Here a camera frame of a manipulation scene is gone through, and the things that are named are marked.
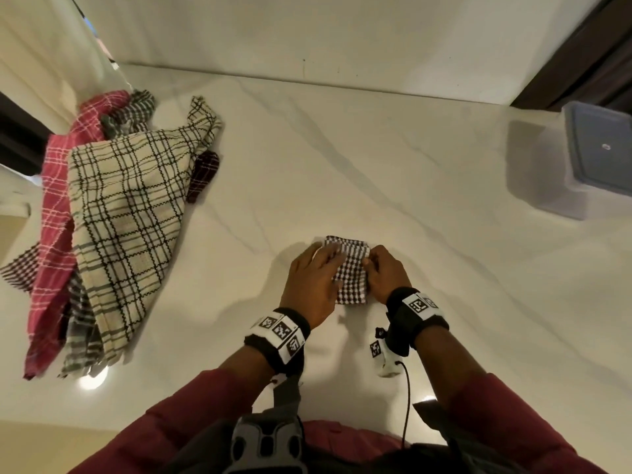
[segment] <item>checkered cloth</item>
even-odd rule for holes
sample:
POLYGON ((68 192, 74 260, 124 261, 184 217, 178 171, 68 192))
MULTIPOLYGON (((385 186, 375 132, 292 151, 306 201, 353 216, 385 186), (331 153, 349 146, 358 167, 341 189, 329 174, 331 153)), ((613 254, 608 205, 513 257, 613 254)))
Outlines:
POLYGON ((59 329, 68 303, 67 282, 75 269, 72 252, 73 219, 67 195, 67 155, 78 145, 101 141, 100 116, 122 108, 126 91, 100 94, 79 106, 79 115, 67 135, 52 135, 42 167, 42 229, 37 254, 37 275, 31 292, 27 331, 30 346, 25 361, 26 379, 43 373, 61 349, 59 329))
POLYGON ((69 156, 73 249, 103 340, 116 360, 162 285, 196 158, 222 122, 194 97, 188 124, 91 143, 69 156))
POLYGON ((206 151, 195 160, 194 172, 191 175, 191 184, 186 193, 186 202, 194 204, 197 197, 206 185, 211 182, 219 169, 219 156, 213 151, 206 151))
POLYGON ((0 268, 0 276, 11 286, 30 293, 37 276, 37 251, 39 243, 28 248, 6 266, 0 268))
POLYGON ((78 269, 70 275, 68 293, 71 308, 64 346, 66 356, 59 377, 83 372, 103 359, 101 333, 78 269))
POLYGON ((368 244, 356 239, 327 236, 325 245, 340 243, 341 251, 347 254, 347 259, 334 276, 334 280, 342 280, 343 286, 338 291, 337 304, 366 304, 367 303, 367 273, 362 269, 362 260, 368 256, 368 244))
POLYGON ((134 92, 130 96, 130 103, 109 115, 101 115, 101 125, 107 140, 114 140, 119 136, 149 131, 148 122, 154 115, 156 99, 147 90, 134 92))

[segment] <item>wire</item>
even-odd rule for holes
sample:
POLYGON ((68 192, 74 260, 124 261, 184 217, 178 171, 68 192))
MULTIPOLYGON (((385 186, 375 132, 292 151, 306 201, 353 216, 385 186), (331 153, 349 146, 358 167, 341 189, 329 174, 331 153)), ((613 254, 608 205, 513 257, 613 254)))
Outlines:
POLYGON ((408 428, 408 414, 410 414, 410 378, 408 377, 408 369, 402 361, 395 361, 395 364, 401 364, 406 372, 406 383, 408 384, 408 405, 406 407, 406 420, 404 421, 404 434, 401 436, 401 448, 406 447, 406 429, 408 428))

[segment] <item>wristband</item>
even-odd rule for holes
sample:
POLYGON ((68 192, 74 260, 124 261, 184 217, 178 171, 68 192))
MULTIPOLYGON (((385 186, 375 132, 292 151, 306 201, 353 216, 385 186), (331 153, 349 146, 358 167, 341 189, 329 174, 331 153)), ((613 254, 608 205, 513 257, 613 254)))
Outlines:
POLYGON ((415 347, 415 339, 419 333, 427 327, 441 326, 450 329, 438 306, 426 294, 413 287, 395 289, 386 305, 393 332, 412 348, 415 347))
POLYGON ((277 308, 270 315, 257 320, 244 339, 244 344, 262 353, 277 374, 294 374, 290 371, 303 363, 290 361, 299 352, 302 355, 303 345, 310 333, 309 323, 297 311, 277 308))

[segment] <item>gray lid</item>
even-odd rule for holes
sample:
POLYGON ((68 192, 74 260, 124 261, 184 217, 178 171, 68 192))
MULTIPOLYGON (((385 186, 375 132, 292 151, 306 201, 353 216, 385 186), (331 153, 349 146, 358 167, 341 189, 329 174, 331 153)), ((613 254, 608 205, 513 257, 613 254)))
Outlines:
POLYGON ((632 196, 632 116, 575 101, 564 113, 575 178, 632 196))

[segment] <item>maroon shirt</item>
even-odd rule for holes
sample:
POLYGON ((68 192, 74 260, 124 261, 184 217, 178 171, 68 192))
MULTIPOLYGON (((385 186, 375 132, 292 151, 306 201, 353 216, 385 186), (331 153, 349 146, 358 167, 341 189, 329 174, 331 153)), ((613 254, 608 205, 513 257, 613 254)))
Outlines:
MULTIPOLYGON (((173 396, 152 406, 71 474, 154 472, 219 419, 249 413, 249 392, 223 369, 203 371, 173 396)), ((449 410, 453 420, 489 447, 537 474, 603 474, 495 375, 468 382, 449 410)), ((363 462, 399 449, 400 440, 336 422, 304 423, 307 444, 349 461, 363 462)))

